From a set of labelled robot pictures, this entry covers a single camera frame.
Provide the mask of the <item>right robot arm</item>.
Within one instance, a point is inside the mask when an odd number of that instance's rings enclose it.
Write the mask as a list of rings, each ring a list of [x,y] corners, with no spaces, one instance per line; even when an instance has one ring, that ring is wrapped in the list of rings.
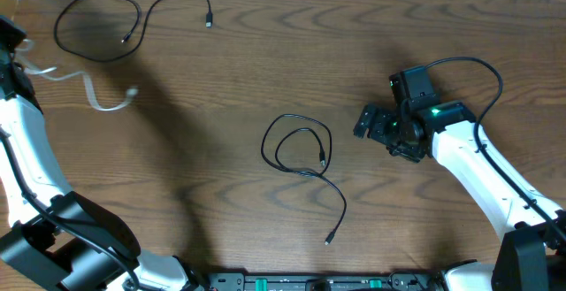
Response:
[[[565,210],[533,187],[492,145],[462,102],[442,102],[426,66],[390,76],[395,108],[364,106],[359,138],[418,163],[433,158],[484,212],[501,241],[494,264],[468,261],[441,271],[431,290],[563,290]]]

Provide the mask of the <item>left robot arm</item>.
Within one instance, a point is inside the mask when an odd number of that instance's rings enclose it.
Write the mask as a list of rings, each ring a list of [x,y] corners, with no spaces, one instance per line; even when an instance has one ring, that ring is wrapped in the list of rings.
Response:
[[[127,224],[75,192],[50,147],[31,80],[15,59],[26,33],[1,18],[1,182],[10,231],[1,259],[47,290],[197,290],[177,257],[141,248]]]

